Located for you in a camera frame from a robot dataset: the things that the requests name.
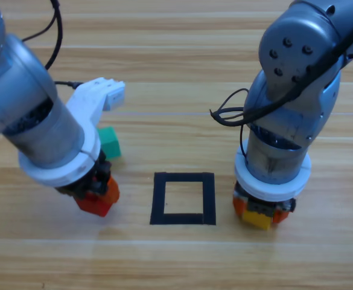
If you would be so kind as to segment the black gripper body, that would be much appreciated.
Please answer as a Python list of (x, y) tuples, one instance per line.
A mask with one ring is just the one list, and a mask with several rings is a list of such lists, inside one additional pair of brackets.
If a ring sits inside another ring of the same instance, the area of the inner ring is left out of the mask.
[(290, 213), (294, 212), (296, 208), (296, 200), (295, 198), (291, 198), (286, 201), (279, 201), (279, 202), (269, 202), (263, 201), (261, 199), (255, 198), (250, 195), (245, 189), (240, 186), (240, 184), (235, 184), (234, 193), (242, 196), (248, 197), (247, 202), (247, 210), (251, 212), (257, 212), (259, 214), (264, 214), (267, 217), (272, 218), (274, 211), (278, 209), (288, 210)]
[(110, 169), (111, 163), (106, 159), (104, 151), (101, 150), (95, 164), (83, 177), (76, 182), (55, 189), (61, 194), (79, 199), (84, 199), (87, 193), (104, 196), (110, 179)]

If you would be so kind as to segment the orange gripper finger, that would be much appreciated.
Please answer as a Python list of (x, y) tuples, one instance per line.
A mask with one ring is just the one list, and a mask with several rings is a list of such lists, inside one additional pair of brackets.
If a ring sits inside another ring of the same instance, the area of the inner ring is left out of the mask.
[(107, 182), (106, 194), (103, 196), (104, 207), (110, 208), (119, 199), (119, 187), (118, 183), (111, 176)]
[(232, 202), (237, 216), (242, 216), (247, 210), (248, 197), (234, 193)]
[(274, 211), (273, 218), (272, 218), (272, 223), (273, 224), (281, 223), (283, 220), (285, 220), (288, 217), (289, 214), (290, 214), (290, 212), (288, 210), (278, 209), (277, 208)]

